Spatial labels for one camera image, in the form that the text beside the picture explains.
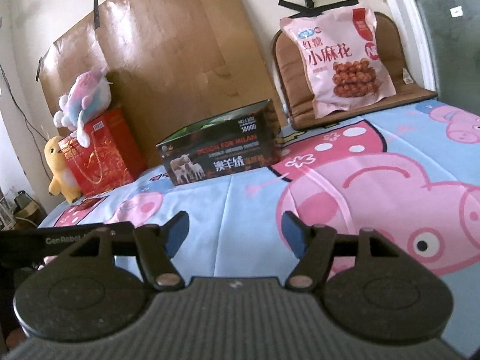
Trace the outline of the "person's left hand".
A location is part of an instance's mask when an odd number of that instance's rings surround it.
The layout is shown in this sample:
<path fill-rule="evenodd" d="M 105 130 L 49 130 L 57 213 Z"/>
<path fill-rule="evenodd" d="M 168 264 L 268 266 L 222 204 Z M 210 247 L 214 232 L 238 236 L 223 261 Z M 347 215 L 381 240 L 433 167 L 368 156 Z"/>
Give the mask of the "person's left hand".
<path fill-rule="evenodd" d="M 52 261 L 55 260 L 55 258 L 57 258 L 56 255 L 54 256 L 47 256 L 47 257 L 44 257 L 43 258 L 43 262 L 38 266 L 38 271 L 40 271 L 41 269 L 43 269 L 45 266 L 47 266 L 49 263 L 51 263 Z"/>

